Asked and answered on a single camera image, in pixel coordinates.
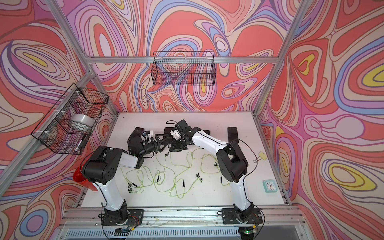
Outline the blue phone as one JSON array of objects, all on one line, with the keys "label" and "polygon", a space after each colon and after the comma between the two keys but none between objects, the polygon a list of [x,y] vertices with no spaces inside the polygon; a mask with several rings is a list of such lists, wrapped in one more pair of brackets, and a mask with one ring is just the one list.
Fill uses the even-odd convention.
[{"label": "blue phone", "polygon": [[239,142],[238,128],[237,127],[228,127],[228,142]]}]

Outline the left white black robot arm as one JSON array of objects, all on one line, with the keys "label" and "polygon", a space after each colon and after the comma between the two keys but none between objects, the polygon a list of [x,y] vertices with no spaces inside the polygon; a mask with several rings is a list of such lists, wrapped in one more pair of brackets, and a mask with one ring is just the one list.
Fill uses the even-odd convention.
[{"label": "left white black robot arm", "polygon": [[82,166],[81,173],[104,198],[102,223],[105,225],[128,225],[130,213],[127,202],[121,196],[115,175],[118,167],[140,169],[147,155],[161,153],[169,144],[172,128],[163,134],[154,134],[137,127],[127,141],[128,150],[100,146]]}]

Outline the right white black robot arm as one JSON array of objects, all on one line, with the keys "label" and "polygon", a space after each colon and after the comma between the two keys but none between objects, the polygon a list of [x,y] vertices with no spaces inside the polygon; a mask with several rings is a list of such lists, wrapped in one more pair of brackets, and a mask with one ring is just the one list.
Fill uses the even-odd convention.
[{"label": "right white black robot arm", "polygon": [[247,197],[245,177],[249,163],[239,146],[239,140],[221,141],[211,136],[210,131],[192,128],[185,120],[176,123],[174,127],[165,128],[164,133],[172,140],[171,146],[175,151],[197,146],[216,156],[220,173],[229,182],[234,194],[234,215],[240,223],[245,223],[252,214],[254,204]]}]

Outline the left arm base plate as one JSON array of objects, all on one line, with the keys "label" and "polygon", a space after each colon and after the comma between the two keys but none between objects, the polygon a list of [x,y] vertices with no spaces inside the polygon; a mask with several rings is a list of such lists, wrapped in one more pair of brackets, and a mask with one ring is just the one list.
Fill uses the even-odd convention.
[{"label": "left arm base plate", "polygon": [[128,209],[125,212],[104,210],[100,217],[103,226],[137,227],[142,224],[143,215],[143,209]]}]

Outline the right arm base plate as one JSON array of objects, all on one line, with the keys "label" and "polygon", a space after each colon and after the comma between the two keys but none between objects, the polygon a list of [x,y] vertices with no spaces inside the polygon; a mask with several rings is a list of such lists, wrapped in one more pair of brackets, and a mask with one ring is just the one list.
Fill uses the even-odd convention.
[{"label": "right arm base plate", "polygon": [[263,215],[257,208],[243,212],[235,208],[223,208],[221,212],[223,224],[225,225],[252,224],[258,226],[264,222]]}]

